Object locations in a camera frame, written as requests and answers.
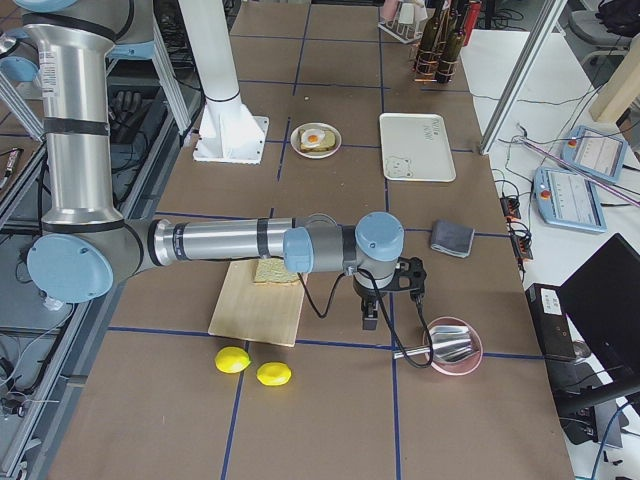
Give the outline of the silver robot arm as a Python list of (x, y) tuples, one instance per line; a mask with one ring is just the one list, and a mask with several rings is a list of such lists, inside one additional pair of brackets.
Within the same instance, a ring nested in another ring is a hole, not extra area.
[(79, 304), (177, 261), (280, 258), (297, 275), (351, 277), (368, 329), (386, 316), (388, 292), (406, 291), (422, 305), (422, 262), (403, 256), (403, 227), (386, 212), (353, 226), (324, 214), (179, 224), (124, 218), (113, 199), (106, 59), (120, 46), (153, 50), (153, 5), (25, 1), (21, 7), (39, 54), (51, 183), (51, 207), (27, 269), (47, 295)]

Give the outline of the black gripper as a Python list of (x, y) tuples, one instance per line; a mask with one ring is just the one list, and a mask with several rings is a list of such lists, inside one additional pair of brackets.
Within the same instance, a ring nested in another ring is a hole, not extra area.
[[(375, 331), (378, 325), (378, 302), (372, 282), (363, 274), (361, 269), (355, 275), (353, 287), (361, 297), (360, 310), (362, 328), (365, 331)], [(412, 301), (422, 301), (425, 296), (427, 273), (423, 261), (418, 257), (400, 257), (395, 265), (393, 275), (388, 278), (377, 279), (376, 285), (382, 297), (389, 293), (408, 293)]]

